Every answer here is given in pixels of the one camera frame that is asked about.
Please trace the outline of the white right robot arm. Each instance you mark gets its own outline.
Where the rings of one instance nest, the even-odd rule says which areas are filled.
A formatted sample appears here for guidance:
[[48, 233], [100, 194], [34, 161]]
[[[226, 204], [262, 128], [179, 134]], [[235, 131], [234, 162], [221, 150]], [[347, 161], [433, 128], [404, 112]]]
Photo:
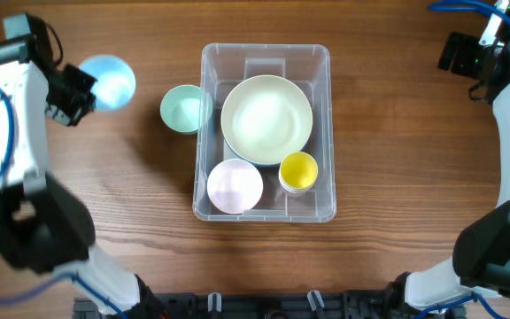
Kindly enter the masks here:
[[433, 12], [475, 12], [489, 22], [481, 36], [449, 35], [438, 66], [472, 78], [473, 94], [491, 106], [500, 143], [497, 206], [459, 234], [452, 256], [432, 268], [404, 273], [366, 302], [381, 318], [458, 318], [468, 302], [480, 303], [492, 317], [488, 301], [510, 299], [510, 1], [438, 1]]

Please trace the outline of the light pink plastic bowl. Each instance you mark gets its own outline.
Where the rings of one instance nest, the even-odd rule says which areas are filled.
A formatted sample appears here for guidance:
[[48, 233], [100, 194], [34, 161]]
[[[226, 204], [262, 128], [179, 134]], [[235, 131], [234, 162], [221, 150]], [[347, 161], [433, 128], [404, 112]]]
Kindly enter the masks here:
[[264, 184], [261, 173], [242, 159], [227, 159], [208, 176], [207, 194], [212, 204], [225, 214], [242, 214], [260, 201]]

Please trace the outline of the dark blue bowl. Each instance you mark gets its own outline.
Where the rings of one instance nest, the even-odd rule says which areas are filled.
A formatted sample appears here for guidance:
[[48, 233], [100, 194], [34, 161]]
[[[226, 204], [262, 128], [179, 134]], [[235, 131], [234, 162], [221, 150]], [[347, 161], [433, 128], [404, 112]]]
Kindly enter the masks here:
[[255, 167], [278, 167], [282, 161], [276, 151], [265, 146], [254, 144], [237, 149], [227, 138], [224, 139], [223, 145], [223, 159], [225, 160], [244, 160]]

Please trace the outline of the cream plastic bowl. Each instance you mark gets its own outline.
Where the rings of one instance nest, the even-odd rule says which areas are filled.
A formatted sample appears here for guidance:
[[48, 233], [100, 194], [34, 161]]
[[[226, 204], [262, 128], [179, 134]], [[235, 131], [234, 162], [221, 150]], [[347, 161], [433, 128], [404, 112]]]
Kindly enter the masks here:
[[220, 127], [238, 157], [258, 166], [276, 166], [307, 144], [313, 110], [294, 82], [276, 75], [257, 75], [228, 94]]

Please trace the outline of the cream plastic cup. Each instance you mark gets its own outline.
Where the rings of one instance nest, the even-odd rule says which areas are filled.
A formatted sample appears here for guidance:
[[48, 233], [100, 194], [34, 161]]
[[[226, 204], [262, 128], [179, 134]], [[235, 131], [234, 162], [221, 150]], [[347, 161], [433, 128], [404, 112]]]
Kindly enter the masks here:
[[281, 174], [279, 174], [278, 177], [279, 177], [279, 182], [280, 182], [280, 185], [281, 185], [281, 189], [284, 192], [284, 194], [286, 196], [288, 196], [288, 197], [293, 197], [293, 198], [301, 197], [302, 195], [307, 193], [314, 186], [314, 183], [312, 183], [312, 184], [310, 184], [307, 187], [299, 189], [299, 188], [295, 188], [295, 187], [287, 184], [284, 181], [284, 179], [282, 178]]

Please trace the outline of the yellow plastic cup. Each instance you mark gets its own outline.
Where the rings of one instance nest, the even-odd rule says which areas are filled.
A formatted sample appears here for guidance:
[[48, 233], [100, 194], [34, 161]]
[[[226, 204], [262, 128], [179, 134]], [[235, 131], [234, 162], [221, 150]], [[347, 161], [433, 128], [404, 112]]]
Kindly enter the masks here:
[[282, 160], [279, 176], [293, 190], [301, 191], [313, 187], [319, 174], [318, 164], [306, 152], [293, 152]]

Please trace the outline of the mint green plastic bowl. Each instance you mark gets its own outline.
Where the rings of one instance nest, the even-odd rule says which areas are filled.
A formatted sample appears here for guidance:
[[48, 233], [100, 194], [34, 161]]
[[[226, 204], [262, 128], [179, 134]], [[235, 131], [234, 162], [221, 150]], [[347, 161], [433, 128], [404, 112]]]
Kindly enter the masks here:
[[196, 134], [211, 119], [212, 96], [194, 85], [180, 85], [170, 89], [163, 97], [159, 112], [162, 121], [173, 131]]

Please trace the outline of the light blue plastic bowl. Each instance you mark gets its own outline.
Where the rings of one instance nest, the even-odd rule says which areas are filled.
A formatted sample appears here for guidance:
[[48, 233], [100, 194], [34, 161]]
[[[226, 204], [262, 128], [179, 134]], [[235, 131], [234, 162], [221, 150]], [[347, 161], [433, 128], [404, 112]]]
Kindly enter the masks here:
[[79, 68], [97, 79], [91, 88], [97, 111], [117, 112], [130, 103], [136, 79], [126, 61], [113, 55], [96, 55], [84, 60]]

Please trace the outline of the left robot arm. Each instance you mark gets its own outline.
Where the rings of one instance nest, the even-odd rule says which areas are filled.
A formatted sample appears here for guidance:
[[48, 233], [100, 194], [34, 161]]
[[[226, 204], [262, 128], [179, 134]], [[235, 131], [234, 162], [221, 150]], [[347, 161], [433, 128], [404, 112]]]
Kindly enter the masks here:
[[15, 269], [69, 281], [108, 318], [166, 318], [136, 274], [96, 241], [88, 208], [52, 174], [46, 121], [73, 127], [97, 103], [95, 78], [64, 64], [54, 29], [29, 13], [4, 19], [0, 42], [0, 255]]

